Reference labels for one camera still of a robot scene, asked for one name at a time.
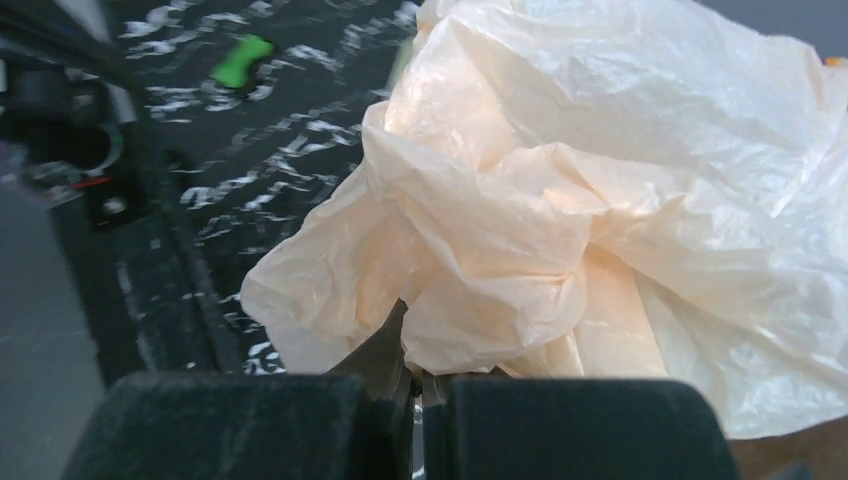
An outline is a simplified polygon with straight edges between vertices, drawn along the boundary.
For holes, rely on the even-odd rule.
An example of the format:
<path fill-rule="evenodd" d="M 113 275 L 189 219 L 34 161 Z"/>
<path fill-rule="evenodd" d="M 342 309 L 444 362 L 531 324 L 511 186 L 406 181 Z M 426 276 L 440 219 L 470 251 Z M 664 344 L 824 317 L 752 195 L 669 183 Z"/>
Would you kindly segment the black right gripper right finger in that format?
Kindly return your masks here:
<path fill-rule="evenodd" d="M 683 383 L 434 377 L 422 382 L 430 479 L 736 479 L 706 400 Z"/>

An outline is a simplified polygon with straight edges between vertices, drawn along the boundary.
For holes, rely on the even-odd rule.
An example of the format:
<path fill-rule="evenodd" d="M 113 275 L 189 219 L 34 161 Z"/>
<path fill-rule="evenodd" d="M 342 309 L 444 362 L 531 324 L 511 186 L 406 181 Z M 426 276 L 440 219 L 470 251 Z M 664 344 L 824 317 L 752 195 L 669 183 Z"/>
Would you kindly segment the translucent peach plastic bag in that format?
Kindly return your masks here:
<path fill-rule="evenodd" d="M 406 304 L 433 374 L 657 377 L 733 439 L 847 413 L 847 63 L 693 1 L 428 1 L 364 158 L 246 275 L 293 372 Z"/>

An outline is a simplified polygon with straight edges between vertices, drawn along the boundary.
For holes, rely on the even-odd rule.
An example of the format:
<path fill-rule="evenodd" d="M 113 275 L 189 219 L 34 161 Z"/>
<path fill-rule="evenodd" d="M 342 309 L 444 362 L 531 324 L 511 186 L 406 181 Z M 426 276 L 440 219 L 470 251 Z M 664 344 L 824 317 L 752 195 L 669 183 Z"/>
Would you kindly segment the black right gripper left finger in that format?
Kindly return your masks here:
<path fill-rule="evenodd" d="M 408 479 L 406 307 L 329 372 L 138 373 L 98 406 L 67 479 Z"/>

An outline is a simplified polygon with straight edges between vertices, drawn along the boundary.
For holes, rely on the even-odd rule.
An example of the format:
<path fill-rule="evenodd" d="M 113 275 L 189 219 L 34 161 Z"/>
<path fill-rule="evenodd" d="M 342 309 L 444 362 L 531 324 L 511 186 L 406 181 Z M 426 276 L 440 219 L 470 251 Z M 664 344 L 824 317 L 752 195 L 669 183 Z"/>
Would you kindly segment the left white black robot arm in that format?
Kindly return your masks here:
<path fill-rule="evenodd" d="M 1 183 L 55 207 L 80 199 L 97 231 L 150 212 L 117 90 L 1 39 Z"/>

